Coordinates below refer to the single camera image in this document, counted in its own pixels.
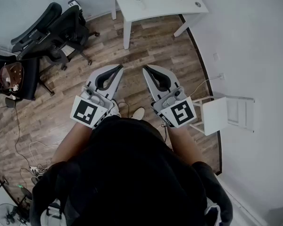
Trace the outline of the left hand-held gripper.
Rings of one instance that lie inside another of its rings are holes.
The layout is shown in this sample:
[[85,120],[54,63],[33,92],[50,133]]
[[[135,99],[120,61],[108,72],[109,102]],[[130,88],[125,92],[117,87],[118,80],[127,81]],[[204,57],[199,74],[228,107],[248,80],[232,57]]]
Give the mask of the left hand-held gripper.
[[124,73],[121,64],[107,65],[91,73],[76,96],[70,118],[89,128],[95,129],[114,107],[112,98]]

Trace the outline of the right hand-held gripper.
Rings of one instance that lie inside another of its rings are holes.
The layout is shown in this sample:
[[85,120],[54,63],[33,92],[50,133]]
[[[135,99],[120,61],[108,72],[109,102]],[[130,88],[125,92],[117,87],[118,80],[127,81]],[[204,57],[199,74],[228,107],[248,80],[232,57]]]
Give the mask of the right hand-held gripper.
[[195,119],[192,100],[186,96],[172,71],[158,65],[145,65],[142,71],[155,101],[152,108],[167,126],[180,128]]

